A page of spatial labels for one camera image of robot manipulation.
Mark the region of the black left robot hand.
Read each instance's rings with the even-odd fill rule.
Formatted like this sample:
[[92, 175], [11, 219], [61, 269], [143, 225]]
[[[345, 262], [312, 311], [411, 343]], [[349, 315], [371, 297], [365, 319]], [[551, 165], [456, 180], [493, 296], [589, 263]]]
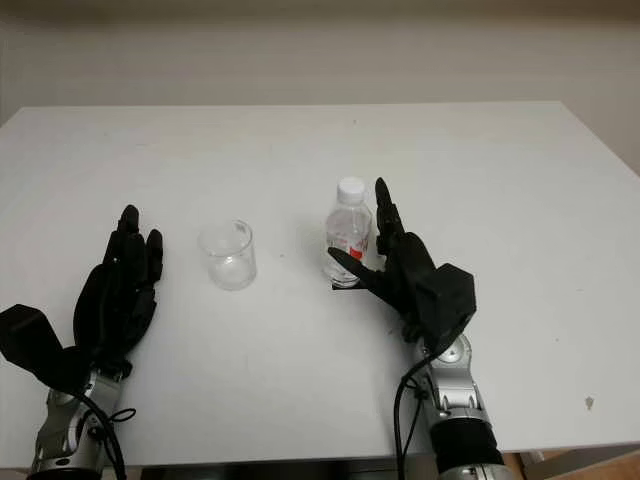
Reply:
[[126, 206], [74, 309], [75, 345], [92, 367], [115, 377], [130, 375], [128, 356], [153, 319], [162, 270], [161, 232], [153, 229], [143, 236], [138, 209]]

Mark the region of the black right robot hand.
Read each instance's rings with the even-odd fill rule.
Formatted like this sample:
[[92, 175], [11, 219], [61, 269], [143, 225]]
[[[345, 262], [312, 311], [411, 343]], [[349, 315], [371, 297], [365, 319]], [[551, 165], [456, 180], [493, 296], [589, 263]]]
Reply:
[[457, 336], [457, 324], [464, 316], [460, 306], [464, 280], [449, 264], [437, 267], [423, 241], [405, 230], [383, 178], [376, 180], [375, 195], [376, 247], [384, 257], [384, 269], [374, 271], [337, 247], [328, 248], [327, 253], [401, 314], [406, 341], [422, 339], [429, 354], [437, 357]]

